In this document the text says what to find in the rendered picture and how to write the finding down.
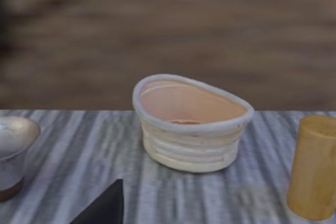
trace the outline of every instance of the tabletop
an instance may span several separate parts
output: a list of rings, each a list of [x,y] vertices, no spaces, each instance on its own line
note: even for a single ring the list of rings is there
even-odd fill
[[[256,112],[230,167],[190,174],[148,157],[132,111],[0,111],[39,122],[25,186],[0,204],[0,223],[68,224],[116,179],[125,224],[307,224],[286,205],[299,119],[336,112]]]

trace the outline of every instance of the brown cup base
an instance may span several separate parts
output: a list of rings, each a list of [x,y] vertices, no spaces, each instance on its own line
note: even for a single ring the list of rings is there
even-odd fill
[[[7,201],[13,198],[15,195],[17,195],[23,187],[23,181],[24,179],[22,178],[18,183],[16,183],[11,188],[0,191],[0,202]]]

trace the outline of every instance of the blurred background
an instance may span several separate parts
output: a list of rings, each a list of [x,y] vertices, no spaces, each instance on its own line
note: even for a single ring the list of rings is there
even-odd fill
[[[132,109],[179,74],[263,110],[336,110],[335,0],[5,0],[8,109]]]

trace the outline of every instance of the wooden block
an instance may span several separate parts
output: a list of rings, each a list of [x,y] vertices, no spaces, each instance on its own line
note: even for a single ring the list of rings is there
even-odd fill
[[[335,203],[336,118],[306,116],[300,121],[287,204],[301,217],[325,220]]]

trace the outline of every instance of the bowl rim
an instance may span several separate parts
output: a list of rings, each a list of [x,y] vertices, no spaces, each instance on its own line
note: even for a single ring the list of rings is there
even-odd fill
[[[24,153],[25,151],[27,151],[34,143],[35,141],[40,137],[41,135],[41,126],[35,122],[34,120],[30,119],[30,118],[25,118],[23,116],[0,116],[0,119],[4,119],[4,118],[13,118],[13,119],[19,119],[19,120],[25,120],[28,123],[31,123],[33,126],[36,127],[37,129],[37,135],[36,137],[31,141],[30,144],[28,144],[27,146],[25,146],[24,148],[22,148],[21,150],[14,152],[8,156],[2,157],[0,158],[0,162],[8,160],[8,159],[12,159],[17,157],[18,155],[20,155],[21,153]]]
[[[239,103],[240,105],[246,108],[246,112],[238,116],[236,118],[232,118],[226,121],[219,121],[219,122],[211,122],[211,123],[202,123],[202,124],[175,124],[165,120],[161,120],[157,117],[152,116],[149,114],[145,108],[142,106],[140,102],[140,92],[142,88],[149,82],[157,81],[157,80],[174,80],[179,82],[184,82],[187,84],[196,85],[201,87],[205,90],[208,90],[212,93],[219,94],[221,96],[225,96],[235,102]],[[201,81],[196,81],[187,77],[177,76],[174,74],[154,74],[148,77],[143,78],[140,80],[134,90],[133,90],[133,97],[132,97],[133,107],[135,112],[140,116],[142,119],[147,121],[148,123],[159,127],[166,131],[177,132],[182,134],[197,134],[197,133],[211,133],[211,132],[218,132],[218,131],[225,131],[227,129],[232,129],[232,127],[238,127],[240,124],[247,124],[250,122],[254,115],[254,108],[242,98],[222,90],[220,88],[211,86]]]

